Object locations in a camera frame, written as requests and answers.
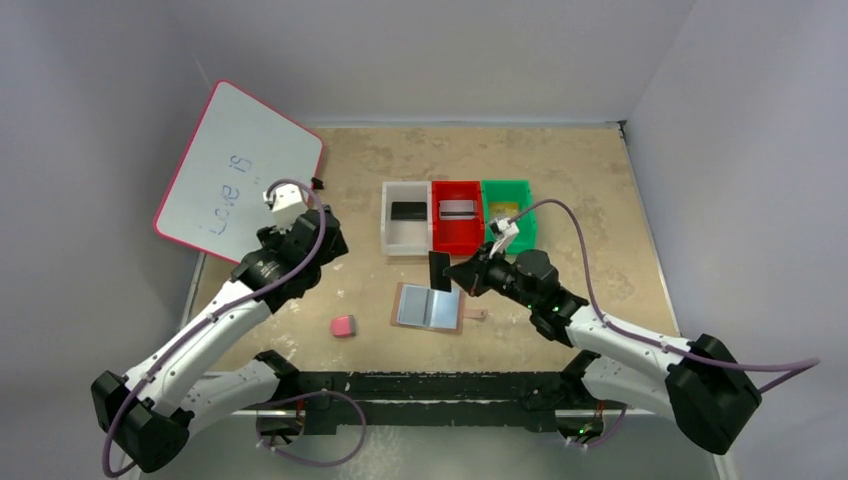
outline eraser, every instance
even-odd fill
[[[353,315],[334,318],[330,322],[330,332],[336,338],[346,338],[356,335],[356,319]]]

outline black motor joint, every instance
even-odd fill
[[[527,307],[530,322],[543,337],[572,346],[565,327],[589,302],[560,285],[559,272],[547,253],[525,250],[510,263],[503,252],[489,258],[492,245],[481,245],[471,258],[445,270],[445,275],[471,296],[494,290]]]
[[[285,284],[258,298],[264,300],[271,311],[277,311],[290,299],[302,297],[321,280],[323,265],[348,253],[341,224],[329,205],[324,206],[324,216],[324,238],[315,256]],[[256,236],[262,248],[245,255],[230,278],[244,283],[253,291],[273,284],[306,259],[318,241],[320,224],[319,212],[307,210],[288,231],[280,231],[276,227],[260,229]]]

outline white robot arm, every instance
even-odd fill
[[[316,209],[307,209],[301,188]],[[305,185],[282,180],[264,200],[276,225],[257,233],[262,248],[244,257],[209,305],[124,375],[106,371],[91,386],[107,445],[114,440],[145,472],[167,464],[206,426],[277,393],[287,364],[272,352],[239,371],[202,377],[245,333],[317,285],[321,266],[348,252],[338,220]],[[112,472],[108,448],[103,457],[107,476],[124,473]]]

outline cable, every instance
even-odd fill
[[[651,345],[651,346],[654,346],[654,347],[657,347],[657,348],[661,348],[664,351],[667,350],[669,352],[676,353],[676,354],[678,354],[682,357],[688,358],[690,360],[694,360],[696,362],[703,363],[705,365],[710,365],[710,366],[713,366],[713,367],[727,368],[727,369],[730,369],[730,370],[749,371],[749,372],[787,372],[786,374],[784,374],[784,375],[774,379],[773,381],[767,383],[766,385],[760,387],[760,389],[759,389],[760,394],[763,394],[763,393],[773,389],[774,387],[776,387],[776,386],[780,385],[781,383],[789,380],[790,378],[792,378],[796,375],[799,375],[799,374],[815,367],[819,363],[821,363],[821,359],[819,359],[818,357],[808,358],[806,360],[802,360],[802,361],[794,362],[794,363],[777,364],[777,365],[752,365],[752,364],[744,364],[744,363],[723,362],[723,361],[720,361],[720,360],[713,360],[712,358],[702,357],[700,355],[696,355],[694,353],[687,352],[685,350],[674,347],[672,345],[666,345],[666,344],[659,342],[657,340],[654,340],[652,338],[644,337],[642,335],[639,335],[639,334],[636,334],[636,333],[633,333],[633,332],[629,332],[629,331],[619,327],[618,325],[612,323],[612,321],[610,321],[606,318],[606,314],[603,313],[603,311],[601,311],[601,307],[598,305],[598,300],[595,297],[595,290],[594,290],[594,288],[592,288],[591,274],[589,272],[589,255],[586,251],[586,240],[583,237],[583,230],[580,228],[580,223],[577,221],[577,216],[574,214],[574,212],[571,210],[571,208],[568,207],[568,205],[566,205],[565,203],[563,203],[560,200],[556,200],[556,199],[552,199],[552,198],[549,198],[549,199],[546,199],[546,200],[541,200],[541,201],[534,203],[533,205],[530,205],[530,207],[528,207],[527,209],[525,209],[524,211],[522,211],[518,215],[512,217],[510,219],[510,223],[517,221],[519,218],[523,217],[524,215],[527,215],[527,213],[529,213],[531,210],[535,209],[536,207],[539,207],[540,205],[544,205],[546,203],[553,203],[553,204],[559,205],[560,207],[562,207],[565,210],[566,213],[568,213],[568,216],[571,217],[571,221],[572,221],[572,223],[574,223],[574,228],[577,230],[577,238],[580,240],[580,251],[583,254],[583,270],[585,271],[585,274],[586,274],[586,289],[589,292],[589,300],[592,303],[592,308],[595,310],[595,314],[598,315],[598,318],[600,318],[601,321],[603,321],[604,324],[610,328],[610,330],[618,333],[619,335],[627,337],[631,340],[637,340],[637,341],[640,341],[642,343],[646,343],[648,345]]]
[[[185,345],[186,342],[188,342],[189,340],[194,338],[194,336],[197,335],[198,332],[200,332],[201,330],[203,330],[204,328],[209,326],[209,324],[213,323],[221,315],[223,315],[227,311],[229,311],[229,310],[231,310],[231,309],[233,309],[233,308],[235,308],[235,307],[237,307],[237,306],[239,306],[239,305],[241,305],[245,302],[248,302],[250,300],[254,300],[257,297],[265,295],[266,293],[270,292],[271,290],[279,288],[280,285],[288,282],[289,280],[292,279],[292,277],[294,277],[295,275],[300,273],[304,268],[306,268],[306,265],[308,265],[309,262],[311,262],[312,259],[315,258],[315,255],[318,254],[318,250],[321,248],[321,242],[324,241],[324,232],[327,229],[327,216],[324,213],[324,205],[321,203],[321,199],[318,198],[318,195],[315,192],[313,192],[312,189],[310,189],[308,186],[306,186],[305,184],[303,184],[303,183],[301,183],[297,180],[292,180],[292,179],[288,179],[288,178],[282,179],[282,180],[277,180],[276,182],[272,183],[271,186],[268,187],[268,190],[266,191],[266,196],[271,197],[274,189],[276,189],[278,186],[284,185],[284,184],[296,185],[302,191],[306,192],[306,195],[312,200],[312,202],[315,204],[316,210],[318,210],[318,237],[315,240],[315,245],[312,246],[312,250],[309,251],[309,253],[306,255],[306,258],[304,258],[302,262],[300,262],[290,272],[286,273],[285,275],[283,275],[281,278],[277,279],[273,283],[270,283],[270,284],[260,288],[259,290],[256,290],[255,292],[250,293],[248,295],[245,295],[245,296],[243,296],[243,297],[241,297],[237,300],[233,300],[232,302],[227,303],[227,304],[223,305],[222,307],[218,308],[217,310],[212,312],[209,316],[201,319],[199,322],[197,322],[197,324],[194,327],[188,329],[185,333],[183,333],[182,335],[177,337],[174,340],[174,344],[171,345],[171,347],[168,348],[165,351],[165,353],[163,353],[153,363],[153,365],[150,367],[150,369],[147,370],[147,372],[145,372],[144,376],[142,376],[142,378],[138,381],[136,386],[132,389],[132,391],[130,391],[129,395],[127,395],[127,397],[121,403],[121,406],[118,407],[118,411],[115,413],[115,418],[112,419],[112,423],[109,425],[109,429],[106,432],[106,441],[103,444],[103,451],[102,451],[101,456],[100,456],[100,464],[101,464],[101,467],[103,468],[103,474],[106,475],[106,477],[108,477],[108,478],[118,478],[121,475],[132,470],[133,467],[135,467],[136,463],[131,462],[130,464],[128,464],[127,466],[125,466],[124,468],[122,468],[118,471],[112,470],[112,466],[111,466],[110,458],[109,458],[112,454],[112,442],[115,439],[115,434],[118,431],[118,426],[120,426],[121,422],[124,420],[124,416],[126,415],[127,410],[129,409],[129,406],[132,403],[132,400],[135,399],[136,397],[138,397],[138,394],[141,392],[141,390],[144,389],[144,387],[146,385],[148,385],[150,382],[153,382],[154,380],[156,380],[155,375],[159,370],[162,369],[162,365],[164,365],[165,362],[170,360],[171,356],[173,356],[173,354],[177,350],[179,350],[183,345]]]
[[[286,405],[286,404],[289,404],[289,403],[292,403],[292,402],[297,402],[297,401],[300,401],[300,400],[306,400],[308,398],[313,398],[313,397],[320,397],[320,396],[323,396],[323,395],[330,395],[330,396],[333,396],[333,397],[341,398],[342,400],[350,403],[353,406],[354,410],[356,410],[357,415],[359,415],[359,421],[360,421],[360,425],[362,425],[362,431],[359,435],[359,441],[356,442],[356,446],[353,447],[353,450],[351,450],[350,453],[348,453],[347,455],[345,455],[344,457],[342,457],[338,460],[333,460],[331,462],[321,462],[321,461],[317,461],[317,460],[310,460],[308,458],[299,457],[297,455],[286,452],[285,450],[278,449],[278,448],[274,447],[273,445],[269,444],[268,442],[266,442],[262,438],[262,429],[259,426],[258,420],[256,422],[256,436],[259,438],[259,443],[257,443],[256,446],[257,447],[263,446],[266,449],[270,450],[273,453],[276,453],[277,455],[279,455],[281,457],[288,458],[289,460],[292,460],[292,461],[299,463],[301,465],[306,465],[307,467],[335,467],[337,465],[341,465],[341,464],[347,462],[348,460],[350,460],[351,458],[356,456],[356,454],[359,453],[359,450],[362,449],[362,445],[365,443],[365,433],[366,433],[366,430],[368,428],[368,425],[367,425],[367,422],[366,422],[366,419],[365,419],[365,412],[362,411],[362,407],[360,407],[359,404],[357,404],[354,399],[348,397],[347,395],[345,395],[341,392],[334,392],[332,390],[320,390],[320,391],[317,391],[317,392],[304,393],[303,395],[298,395],[296,397],[287,398],[285,400],[276,400],[276,401],[273,401],[273,402],[260,403],[257,406],[258,407],[266,407],[266,408],[277,408],[277,407],[280,407],[282,405]]]
[[[621,427],[621,424],[624,422],[625,413],[627,413],[626,406],[621,409],[621,413],[618,414],[618,417],[615,419],[615,423],[612,424],[612,427],[610,427],[609,430],[604,431],[603,435],[601,435],[594,442],[584,443],[581,448],[595,448],[600,447],[602,444],[606,443],[606,441],[609,440],[609,438],[613,436],[615,432]]]

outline tabletop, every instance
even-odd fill
[[[535,200],[571,206],[586,235],[601,307],[660,333],[676,335],[656,253],[629,160],[612,128],[324,128],[319,194],[342,225],[350,253],[323,269],[318,286],[287,302],[213,367],[229,371],[275,349],[300,370],[556,371],[577,353],[542,338],[528,310],[496,293],[467,298],[485,320],[465,319],[455,335],[390,324],[398,282],[429,285],[426,257],[384,257],[382,182],[525,179]],[[548,252],[560,282],[586,297],[580,245],[564,211],[537,209],[536,248]],[[233,264],[206,257],[193,295],[199,312]],[[354,315],[355,337],[330,334],[330,321]]]

